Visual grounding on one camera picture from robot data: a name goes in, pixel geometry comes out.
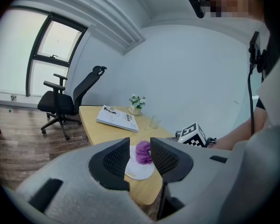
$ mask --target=glass cup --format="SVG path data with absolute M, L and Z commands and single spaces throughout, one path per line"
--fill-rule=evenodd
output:
M 149 127 L 151 127 L 152 129 L 157 129 L 159 127 L 160 122 L 161 119 L 157 115 L 154 115 L 150 120 Z

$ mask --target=purple object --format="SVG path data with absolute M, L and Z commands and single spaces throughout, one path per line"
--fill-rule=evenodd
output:
M 136 160 L 140 164 L 150 164 L 152 163 L 152 159 L 148 153 L 150 150 L 150 142 L 141 141 L 136 146 Z

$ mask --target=potted plant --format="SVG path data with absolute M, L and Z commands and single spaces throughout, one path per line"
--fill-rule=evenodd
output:
M 145 105 L 145 97 L 140 97 L 139 95 L 132 95 L 132 98 L 129 99 L 132 104 L 129 107 L 129 112 L 133 115 L 141 115 L 141 109 Z

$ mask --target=black cable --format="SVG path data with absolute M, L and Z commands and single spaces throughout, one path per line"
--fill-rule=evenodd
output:
M 205 147 L 208 147 L 210 143 L 216 144 L 216 142 L 217 142 L 216 140 L 217 140 L 217 138 L 214 138 L 214 139 L 213 139 L 213 138 L 208 138 L 208 139 L 206 140 L 206 143 L 205 143 L 204 146 L 205 146 Z
M 250 77 L 253 70 L 250 69 L 248 75 L 248 91 L 249 91 L 249 98 L 250 98 L 250 113 L 251 113 L 251 136 L 254 134 L 254 113 L 253 113 L 253 100 L 252 100 L 252 91 L 251 91 L 251 82 Z

